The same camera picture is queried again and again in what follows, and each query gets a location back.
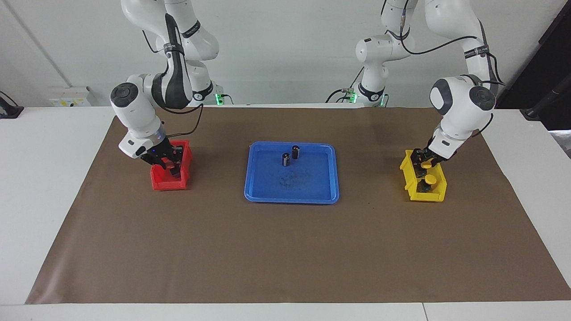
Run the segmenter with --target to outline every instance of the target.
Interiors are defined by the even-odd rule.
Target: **blue plastic tray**
[[[300,147],[299,159],[282,155]],[[244,196],[252,202],[334,204],[339,200],[335,149],[328,144],[256,142],[250,147]]]

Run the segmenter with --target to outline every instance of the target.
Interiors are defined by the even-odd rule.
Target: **white tabletop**
[[[113,115],[109,107],[30,108],[17,120],[0,120],[0,320],[570,319],[571,302],[24,306]],[[571,160],[540,123],[518,111],[496,111],[484,138],[571,284]]]

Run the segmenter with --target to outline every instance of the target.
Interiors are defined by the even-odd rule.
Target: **brown tablecloth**
[[[160,117],[177,133],[196,114]],[[155,192],[149,166],[117,148],[116,119],[27,302],[571,299],[482,137],[444,164],[444,203],[408,200],[404,150],[424,147],[439,120],[423,109],[205,109],[189,189]],[[341,200],[247,201],[256,141],[332,144]]]

